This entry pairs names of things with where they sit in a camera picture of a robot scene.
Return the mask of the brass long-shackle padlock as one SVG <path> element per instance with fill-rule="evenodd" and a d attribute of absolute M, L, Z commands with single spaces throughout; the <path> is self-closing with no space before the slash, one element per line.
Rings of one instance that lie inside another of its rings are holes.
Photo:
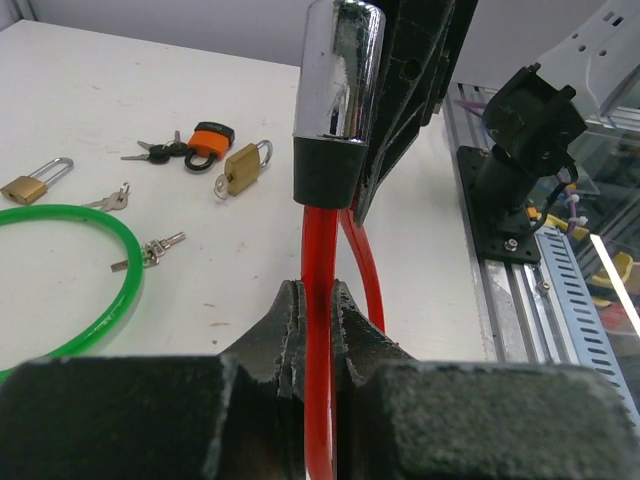
<path fill-rule="evenodd" d="M 74 169 L 74 160 L 58 157 L 29 175 L 22 175 L 1 188 L 1 194 L 19 205 L 31 205 L 49 188 Z"/>

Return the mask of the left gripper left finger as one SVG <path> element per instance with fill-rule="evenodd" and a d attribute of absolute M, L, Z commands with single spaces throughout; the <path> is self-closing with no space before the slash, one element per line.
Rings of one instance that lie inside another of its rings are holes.
<path fill-rule="evenodd" d="M 1 386 L 5 479 L 302 479 L 290 351 L 304 289 L 284 282 L 218 355 L 41 357 Z"/>

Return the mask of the red cable lock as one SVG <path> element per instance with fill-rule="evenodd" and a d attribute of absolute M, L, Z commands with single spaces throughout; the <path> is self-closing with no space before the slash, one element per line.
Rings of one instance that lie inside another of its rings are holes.
<path fill-rule="evenodd" d="M 370 143 L 384 29 L 383 11 L 365 1 L 314 1 L 306 14 L 293 198 L 304 207 L 304 455 L 310 479 L 336 476 L 331 295 L 338 216 L 351 205 Z"/>

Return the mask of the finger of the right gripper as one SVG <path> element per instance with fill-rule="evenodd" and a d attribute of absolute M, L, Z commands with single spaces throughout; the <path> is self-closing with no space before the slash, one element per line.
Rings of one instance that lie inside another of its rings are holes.
<path fill-rule="evenodd" d="M 372 136 L 354 194 L 362 224 L 383 180 L 437 113 L 476 0 L 375 1 L 386 16 Z"/>

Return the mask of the green cable lock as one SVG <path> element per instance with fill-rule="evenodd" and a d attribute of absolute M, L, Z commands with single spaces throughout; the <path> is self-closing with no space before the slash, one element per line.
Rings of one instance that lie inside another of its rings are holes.
<path fill-rule="evenodd" d="M 72 205 L 1 213 L 1 376 L 88 352 L 123 326 L 144 281 L 141 246 L 116 217 Z"/>

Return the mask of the aluminium front rail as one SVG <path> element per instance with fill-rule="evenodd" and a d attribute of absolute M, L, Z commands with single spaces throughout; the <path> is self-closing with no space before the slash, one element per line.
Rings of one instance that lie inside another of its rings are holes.
<path fill-rule="evenodd" d="M 486 89 L 453 82 L 442 107 L 487 358 L 503 363 L 577 365 L 577 352 L 547 266 L 505 264 L 476 254 L 457 150 L 491 145 L 470 105 L 488 100 Z"/>

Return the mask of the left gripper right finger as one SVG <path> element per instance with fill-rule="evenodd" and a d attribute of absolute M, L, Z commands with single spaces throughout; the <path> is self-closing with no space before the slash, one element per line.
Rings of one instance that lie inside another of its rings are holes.
<path fill-rule="evenodd" d="M 631 479 L 614 387 L 574 365 L 420 361 L 332 292 L 341 479 Z"/>

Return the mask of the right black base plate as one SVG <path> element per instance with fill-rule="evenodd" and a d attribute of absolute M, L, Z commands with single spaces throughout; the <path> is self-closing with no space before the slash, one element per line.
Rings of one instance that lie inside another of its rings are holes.
<path fill-rule="evenodd" d="M 539 263 L 541 254 L 525 206 L 534 178 L 498 146 L 461 146 L 456 161 L 478 258 Z"/>

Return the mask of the orange black padlock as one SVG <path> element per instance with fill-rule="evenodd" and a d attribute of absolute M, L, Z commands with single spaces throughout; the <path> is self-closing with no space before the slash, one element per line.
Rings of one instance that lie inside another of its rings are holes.
<path fill-rule="evenodd" d="M 233 128 L 218 122 L 199 122 L 187 142 L 185 168 L 190 173 L 197 174 L 210 170 L 217 161 L 226 156 L 234 141 Z"/>

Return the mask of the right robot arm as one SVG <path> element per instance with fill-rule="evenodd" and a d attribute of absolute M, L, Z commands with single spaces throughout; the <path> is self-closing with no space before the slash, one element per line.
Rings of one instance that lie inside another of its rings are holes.
<path fill-rule="evenodd" d="M 383 180 L 443 104 L 477 28 L 480 1 L 378 1 L 386 17 L 368 155 L 351 206 L 338 217 L 363 234 Z M 604 117 L 639 77 L 639 4 L 607 1 L 537 59 L 515 70 L 480 111 L 512 180 L 490 187 L 489 210 L 514 209 L 534 180 L 568 167 L 569 144 L 591 116 Z"/>

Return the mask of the silver keys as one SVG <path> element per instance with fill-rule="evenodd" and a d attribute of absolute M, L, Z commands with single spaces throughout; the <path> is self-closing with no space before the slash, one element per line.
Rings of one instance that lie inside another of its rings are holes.
<path fill-rule="evenodd" d="M 169 237 L 153 239 L 140 244 L 134 236 L 129 236 L 124 241 L 127 258 L 112 264 L 110 270 L 112 273 L 144 271 L 149 267 L 158 265 L 172 247 L 185 239 L 186 234 L 178 232 Z"/>
<path fill-rule="evenodd" d="M 101 200 L 83 204 L 86 208 L 95 208 L 103 212 L 119 211 L 128 206 L 130 183 L 124 182 L 120 188 Z"/>

